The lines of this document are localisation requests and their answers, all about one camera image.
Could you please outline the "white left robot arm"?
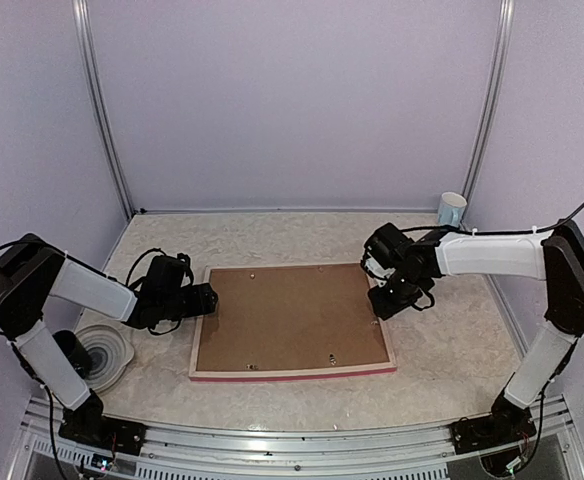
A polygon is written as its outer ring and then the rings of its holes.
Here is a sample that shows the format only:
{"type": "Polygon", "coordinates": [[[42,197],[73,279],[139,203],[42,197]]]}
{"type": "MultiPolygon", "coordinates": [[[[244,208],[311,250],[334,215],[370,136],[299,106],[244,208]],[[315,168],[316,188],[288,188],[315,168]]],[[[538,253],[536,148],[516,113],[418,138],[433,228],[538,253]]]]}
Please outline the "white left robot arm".
{"type": "Polygon", "coordinates": [[[92,390],[54,332],[76,326],[90,311],[157,335],[164,321],[180,324],[217,309],[217,293],[210,284],[196,282],[188,255],[154,248],[143,256],[150,262],[146,272],[131,268],[120,281],[32,233],[0,245],[0,336],[33,378],[75,411],[74,430],[93,445],[111,436],[111,421],[86,405],[92,390]]]}

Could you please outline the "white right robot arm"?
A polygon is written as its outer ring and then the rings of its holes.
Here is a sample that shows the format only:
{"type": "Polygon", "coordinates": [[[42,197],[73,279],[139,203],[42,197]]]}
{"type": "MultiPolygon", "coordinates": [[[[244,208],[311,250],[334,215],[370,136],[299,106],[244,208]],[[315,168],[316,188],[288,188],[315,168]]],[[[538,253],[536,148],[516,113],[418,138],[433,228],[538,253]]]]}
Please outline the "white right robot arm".
{"type": "Polygon", "coordinates": [[[507,442],[523,424],[518,409],[530,406],[559,374],[584,335],[584,235],[577,223],[518,231],[466,231],[451,225],[427,229],[419,239],[392,223],[365,241],[361,267],[376,284],[368,292],[374,314],[387,320],[405,309],[434,306],[432,288],[443,277],[481,275],[496,281],[538,283],[528,296],[538,331],[504,386],[501,406],[485,419],[483,433],[507,442]]]}

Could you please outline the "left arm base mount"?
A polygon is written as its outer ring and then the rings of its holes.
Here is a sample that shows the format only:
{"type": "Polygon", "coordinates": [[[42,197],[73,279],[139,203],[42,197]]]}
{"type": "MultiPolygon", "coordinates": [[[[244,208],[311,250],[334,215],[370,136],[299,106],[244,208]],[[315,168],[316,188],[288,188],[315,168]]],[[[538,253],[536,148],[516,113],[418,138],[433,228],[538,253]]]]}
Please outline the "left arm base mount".
{"type": "Polygon", "coordinates": [[[101,398],[93,391],[76,409],[63,408],[59,435],[79,444],[108,450],[111,453],[139,456],[147,426],[103,414],[101,398]]]}

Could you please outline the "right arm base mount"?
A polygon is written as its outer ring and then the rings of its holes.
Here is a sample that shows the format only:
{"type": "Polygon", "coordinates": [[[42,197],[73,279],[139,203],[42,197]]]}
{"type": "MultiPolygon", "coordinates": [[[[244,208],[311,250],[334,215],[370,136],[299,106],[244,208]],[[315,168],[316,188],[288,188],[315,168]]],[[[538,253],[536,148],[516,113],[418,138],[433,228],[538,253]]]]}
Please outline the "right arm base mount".
{"type": "Polygon", "coordinates": [[[488,414],[463,417],[449,425],[457,455],[495,448],[524,440],[537,434],[528,406],[521,408],[505,397],[502,390],[488,414]]]}

